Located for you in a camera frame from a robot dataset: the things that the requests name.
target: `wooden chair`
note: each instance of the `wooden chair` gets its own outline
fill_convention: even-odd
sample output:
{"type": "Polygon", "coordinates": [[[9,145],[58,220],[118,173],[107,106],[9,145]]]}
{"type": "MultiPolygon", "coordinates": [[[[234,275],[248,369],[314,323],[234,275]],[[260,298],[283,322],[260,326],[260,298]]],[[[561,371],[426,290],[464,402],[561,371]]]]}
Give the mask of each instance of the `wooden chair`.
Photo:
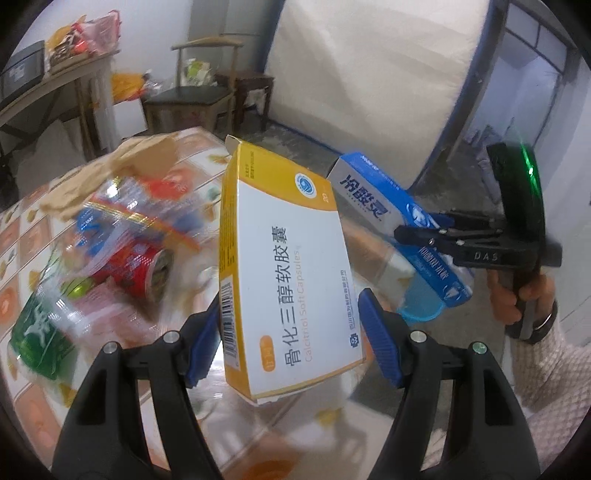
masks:
{"type": "Polygon", "coordinates": [[[175,86],[170,90],[159,93],[144,102],[148,128],[154,130],[154,113],[160,110],[172,112],[197,112],[204,116],[204,127],[213,132],[216,126],[217,114],[224,103],[228,103],[228,131],[233,132],[233,103],[235,96],[236,62],[238,61],[238,49],[243,43],[226,37],[207,37],[193,40],[182,45],[174,45],[171,50],[178,51],[177,75],[175,86]],[[232,65],[230,67],[229,81],[226,85],[217,86],[181,86],[183,72],[183,50],[185,48],[218,48],[233,47],[232,65]]]}

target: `green package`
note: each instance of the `green package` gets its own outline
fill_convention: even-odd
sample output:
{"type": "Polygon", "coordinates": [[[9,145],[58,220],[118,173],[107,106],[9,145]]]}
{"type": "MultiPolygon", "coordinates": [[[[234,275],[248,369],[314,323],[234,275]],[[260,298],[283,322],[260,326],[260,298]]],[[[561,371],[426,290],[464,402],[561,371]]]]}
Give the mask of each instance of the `green package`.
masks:
{"type": "MultiPolygon", "coordinates": [[[[56,252],[43,271],[43,280],[56,273],[56,252]]],[[[10,345],[17,357],[33,372],[55,380],[62,360],[74,345],[49,320],[51,310],[34,292],[12,328],[10,345]]]]}

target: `green light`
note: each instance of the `green light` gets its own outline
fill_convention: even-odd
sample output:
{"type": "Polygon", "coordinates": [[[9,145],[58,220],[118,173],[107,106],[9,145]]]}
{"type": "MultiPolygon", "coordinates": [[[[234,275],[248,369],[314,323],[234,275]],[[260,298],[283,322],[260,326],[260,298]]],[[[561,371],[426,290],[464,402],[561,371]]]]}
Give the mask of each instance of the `green light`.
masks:
{"type": "Polygon", "coordinates": [[[530,160],[530,156],[527,153],[527,149],[525,148],[524,144],[521,144],[521,153],[523,154],[523,159],[525,160],[525,165],[527,166],[528,173],[530,174],[530,183],[531,186],[534,188],[535,192],[540,195],[540,186],[538,185],[538,180],[534,175],[534,166],[530,160]]]}

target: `cardboard box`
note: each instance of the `cardboard box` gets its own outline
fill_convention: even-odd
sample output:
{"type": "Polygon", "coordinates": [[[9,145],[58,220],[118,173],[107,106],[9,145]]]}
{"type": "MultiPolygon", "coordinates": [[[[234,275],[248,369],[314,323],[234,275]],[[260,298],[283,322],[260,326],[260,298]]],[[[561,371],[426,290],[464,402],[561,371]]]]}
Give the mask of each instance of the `cardboard box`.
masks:
{"type": "Polygon", "coordinates": [[[403,224],[439,228],[437,222],[393,179],[361,153],[341,156],[328,175],[333,188],[413,265],[447,307],[472,297],[474,275],[434,248],[401,245],[394,229],[403,224]]]}
{"type": "Polygon", "coordinates": [[[330,183],[234,137],[224,174],[226,380],[256,404],[361,364],[353,277],[330,183]]]}

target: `can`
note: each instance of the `can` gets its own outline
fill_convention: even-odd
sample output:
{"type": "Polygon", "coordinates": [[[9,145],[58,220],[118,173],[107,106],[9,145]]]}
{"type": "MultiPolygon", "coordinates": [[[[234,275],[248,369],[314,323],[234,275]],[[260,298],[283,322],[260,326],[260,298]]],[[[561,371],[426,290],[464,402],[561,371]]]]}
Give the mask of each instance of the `can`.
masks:
{"type": "Polygon", "coordinates": [[[92,278],[102,283],[112,277],[132,297],[158,303],[164,296],[173,259],[171,250],[134,241],[112,255],[92,278]]]}

